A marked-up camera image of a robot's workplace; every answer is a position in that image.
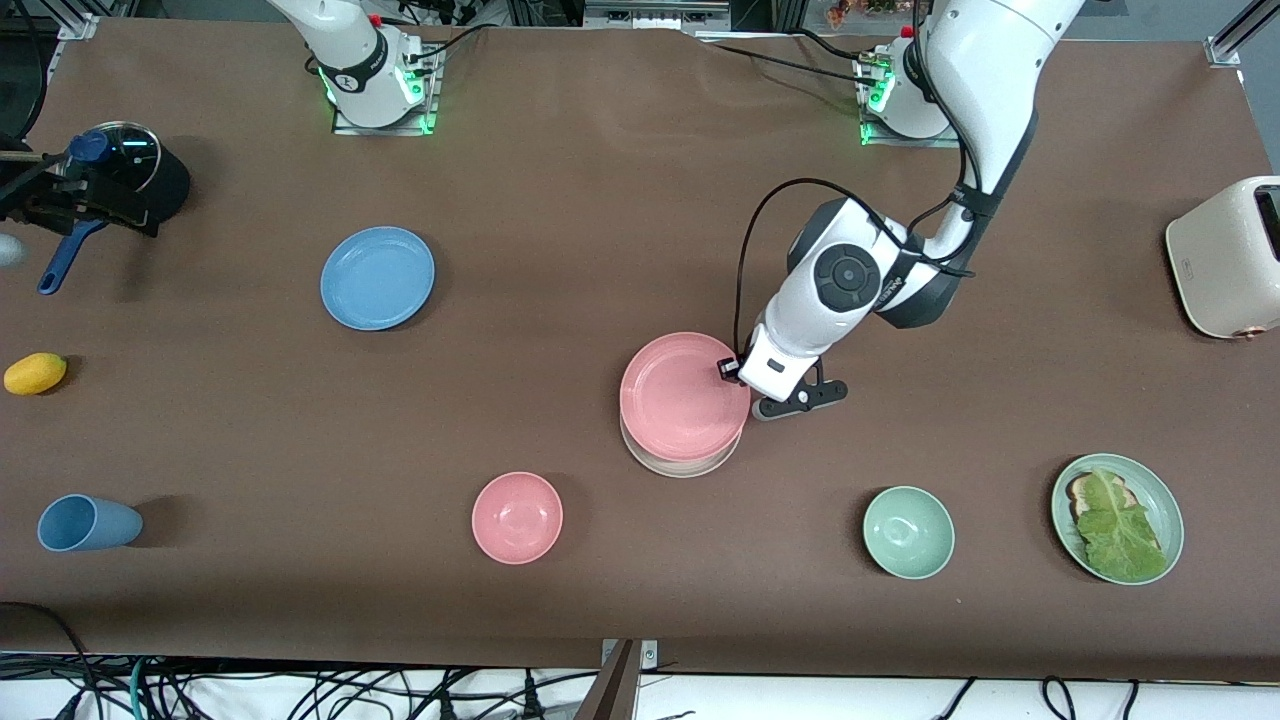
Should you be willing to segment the pink plate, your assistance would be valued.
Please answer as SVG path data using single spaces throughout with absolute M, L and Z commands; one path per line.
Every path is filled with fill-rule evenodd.
M 620 416 L 640 448 L 667 462 L 705 461 L 735 445 L 751 391 L 721 377 L 732 351 L 719 340 L 678 332 L 653 340 L 627 365 Z

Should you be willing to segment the blue plate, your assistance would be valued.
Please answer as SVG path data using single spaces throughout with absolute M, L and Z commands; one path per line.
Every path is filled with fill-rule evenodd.
M 417 234 L 371 227 L 340 241 L 325 260 L 319 291 L 328 314 L 353 331 L 388 331 L 410 320 L 431 297 L 436 263 Z

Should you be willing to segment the beige plate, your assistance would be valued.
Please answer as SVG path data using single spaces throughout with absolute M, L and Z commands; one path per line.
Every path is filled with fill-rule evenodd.
M 696 477 L 704 477 L 716 469 L 724 465 L 733 451 L 739 447 L 742 438 L 742 433 L 733 437 L 733 441 L 712 456 L 703 460 L 692 461 L 671 461 L 655 456 L 648 452 L 640 443 L 630 434 L 625 419 L 620 416 L 620 430 L 623 438 L 626 448 L 630 451 L 632 457 L 649 471 L 654 471 L 658 475 L 676 478 L 676 479 L 689 479 Z

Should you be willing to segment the brown table cover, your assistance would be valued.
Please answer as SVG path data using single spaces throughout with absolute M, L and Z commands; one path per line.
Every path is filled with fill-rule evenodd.
M 1184 322 L 1170 220 L 1267 172 L 1242 82 L 1198 44 L 1060 44 L 1036 138 L 946 314 L 879 319 L 826 356 L 832 407 L 751 421 L 694 479 L 634 461 L 631 356 L 728 340 L 742 233 L 796 177 L 900 222 L 938 202 L 941 149 L 861 146 L 833 79 L 672 31 L 483 31 L 419 138 L 340 137 L 280 23 L 104 20 L 58 65 L 29 137 L 155 129 L 192 195 L 155 240 L 111 228 L 59 293 L 56 237 L 0 272 L 0 648 L 586 667 L 655 639 L 677 673 L 1280 682 L 1280 338 Z M 353 331 L 321 302 L 333 249 L 393 225 L 436 263 L 426 305 Z M 1170 488 L 1176 566 L 1092 577 L 1050 523 L 1059 473 L 1117 454 Z M 492 479 L 563 503 L 525 565 L 471 530 Z M 950 511 L 911 582 L 867 552 L 881 491 Z M 45 550 L 67 495 L 136 510 L 132 543 Z

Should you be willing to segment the yellow lemon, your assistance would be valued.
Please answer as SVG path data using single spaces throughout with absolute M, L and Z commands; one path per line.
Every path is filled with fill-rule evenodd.
M 58 354 L 31 354 L 13 363 L 3 375 L 4 389 L 14 396 L 45 393 L 63 382 L 68 361 Z

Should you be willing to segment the pink bowl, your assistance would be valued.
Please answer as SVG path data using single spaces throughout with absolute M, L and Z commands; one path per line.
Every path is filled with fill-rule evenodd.
M 511 471 L 489 480 L 475 498 L 471 530 L 490 560 L 525 565 L 547 555 L 561 537 L 564 510 L 545 478 Z

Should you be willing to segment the toasted bread slice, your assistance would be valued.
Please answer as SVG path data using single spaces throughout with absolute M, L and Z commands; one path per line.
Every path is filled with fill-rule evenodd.
M 1093 510 L 1115 514 L 1140 505 L 1125 479 L 1107 470 L 1089 471 L 1073 479 L 1068 486 L 1068 497 L 1075 521 Z

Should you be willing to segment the colourful toy food pile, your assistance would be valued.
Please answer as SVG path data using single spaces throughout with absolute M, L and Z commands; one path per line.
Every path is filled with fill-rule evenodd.
M 916 0 L 823 0 L 824 18 L 829 28 L 840 29 L 849 23 L 888 22 L 906 24 Z

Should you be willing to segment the grey metal device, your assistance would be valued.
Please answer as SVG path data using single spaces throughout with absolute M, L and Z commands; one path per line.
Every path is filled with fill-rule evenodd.
M 730 32 L 730 0 L 582 0 L 589 29 L 677 29 Z

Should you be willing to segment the green lettuce leaf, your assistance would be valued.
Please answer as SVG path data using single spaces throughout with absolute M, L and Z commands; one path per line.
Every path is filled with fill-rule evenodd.
M 1093 510 L 1075 525 L 1084 544 L 1085 565 L 1108 580 L 1147 583 L 1169 568 L 1142 503 L 1115 514 Z

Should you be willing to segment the green plate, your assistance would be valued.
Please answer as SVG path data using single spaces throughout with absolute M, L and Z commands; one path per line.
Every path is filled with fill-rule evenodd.
M 1140 584 L 1117 583 L 1101 577 L 1085 565 L 1084 544 L 1070 512 L 1068 486 L 1076 477 L 1094 470 L 1110 470 L 1123 477 L 1139 502 L 1146 506 L 1149 523 L 1169 560 L 1167 569 L 1156 579 Z M 1076 565 L 1092 577 L 1117 585 L 1148 585 L 1165 578 L 1176 566 L 1185 544 L 1181 509 L 1170 488 L 1144 464 L 1117 454 L 1088 454 L 1071 460 L 1051 486 L 1048 516 L 1060 544 Z

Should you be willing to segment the beige toaster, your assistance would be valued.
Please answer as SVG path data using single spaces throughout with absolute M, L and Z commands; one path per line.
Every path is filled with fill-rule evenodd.
M 1280 176 L 1221 190 L 1171 222 L 1165 246 L 1199 333 L 1240 340 L 1280 329 Z

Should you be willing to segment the aluminium frame profile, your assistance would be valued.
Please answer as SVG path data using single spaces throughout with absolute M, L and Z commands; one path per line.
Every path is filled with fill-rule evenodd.
M 140 0 L 40 0 L 60 29 L 60 40 L 91 38 L 102 18 L 132 17 Z
M 1240 50 L 1277 18 L 1280 0 L 1249 0 L 1217 33 L 1204 41 L 1210 65 L 1238 67 Z

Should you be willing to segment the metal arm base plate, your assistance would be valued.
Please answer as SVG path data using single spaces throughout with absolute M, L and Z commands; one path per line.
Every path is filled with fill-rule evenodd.
M 435 132 L 447 56 L 433 56 L 411 63 L 408 69 L 396 72 L 399 91 L 410 105 L 397 122 L 383 127 L 355 124 L 335 104 L 332 104 L 332 132 L 343 136 L 369 137 L 426 137 Z
M 861 141 L 918 149 L 956 149 L 957 136 L 940 108 L 909 79 L 902 59 L 891 67 L 861 67 L 856 77 L 870 79 L 858 91 Z

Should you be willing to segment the small metal bracket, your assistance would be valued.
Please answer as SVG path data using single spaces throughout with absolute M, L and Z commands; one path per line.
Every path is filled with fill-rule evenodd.
M 609 659 L 613 655 L 614 647 L 618 643 L 620 643 L 618 639 L 604 639 L 602 642 L 602 660 L 600 660 L 600 666 L 602 667 L 604 667 L 609 662 Z M 634 644 L 636 647 L 639 647 L 639 652 L 640 652 L 640 664 L 639 664 L 640 671 L 641 673 L 655 671 L 658 669 L 658 666 L 659 666 L 659 646 L 658 646 L 658 641 L 654 641 L 654 639 L 643 639 L 643 641 L 635 641 Z

